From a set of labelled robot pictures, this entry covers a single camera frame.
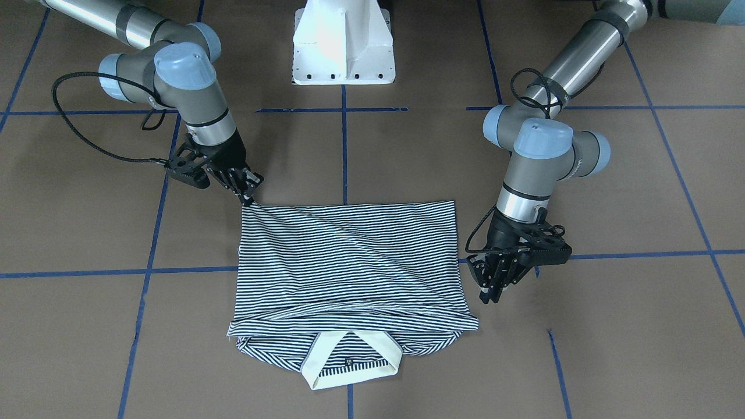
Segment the left grey silver robot arm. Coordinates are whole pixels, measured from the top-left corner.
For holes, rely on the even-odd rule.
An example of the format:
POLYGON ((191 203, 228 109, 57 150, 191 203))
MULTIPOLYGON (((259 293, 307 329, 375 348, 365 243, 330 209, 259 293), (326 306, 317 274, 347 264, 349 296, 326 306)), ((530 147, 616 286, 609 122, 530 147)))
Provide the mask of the left grey silver robot arm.
POLYGON ((572 247, 564 226, 547 221, 558 182, 595 175, 611 158, 606 136, 579 131, 557 117, 596 81, 607 59, 654 18, 743 25, 742 1, 602 1, 545 70, 525 68, 510 80, 515 99, 487 112, 483 135, 510 152, 510 162, 489 222, 486 244, 466 247, 467 265, 483 303, 533 268, 561 265, 572 247))

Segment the right grey silver robot arm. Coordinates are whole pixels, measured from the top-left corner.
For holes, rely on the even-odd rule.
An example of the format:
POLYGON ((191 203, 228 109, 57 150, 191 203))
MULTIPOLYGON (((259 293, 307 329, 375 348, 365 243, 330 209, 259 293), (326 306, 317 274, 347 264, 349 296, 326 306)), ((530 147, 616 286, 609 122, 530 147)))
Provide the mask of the right grey silver robot arm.
POLYGON ((132 54, 108 55, 96 72, 75 72, 52 85, 52 100, 64 120, 58 100, 65 80, 95 77, 107 95, 156 111, 178 111, 186 138, 167 159, 139 158, 157 164, 175 180, 206 189, 212 179, 248 207, 263 177, 246 161, 246 149, 214 63, 221 40, 202 22, 183 26, 140 3, 125 1, 45 1, 43 5, 83 22, 135 48, 132 54))

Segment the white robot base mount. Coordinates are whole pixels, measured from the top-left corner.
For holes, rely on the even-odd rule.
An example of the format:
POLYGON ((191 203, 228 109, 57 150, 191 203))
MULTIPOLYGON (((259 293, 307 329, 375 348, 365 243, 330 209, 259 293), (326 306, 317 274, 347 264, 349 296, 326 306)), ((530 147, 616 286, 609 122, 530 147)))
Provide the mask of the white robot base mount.
POLYGON ((387 1, 308 1, 295 11, 292 82, 382 85, 396 80, 387 1))

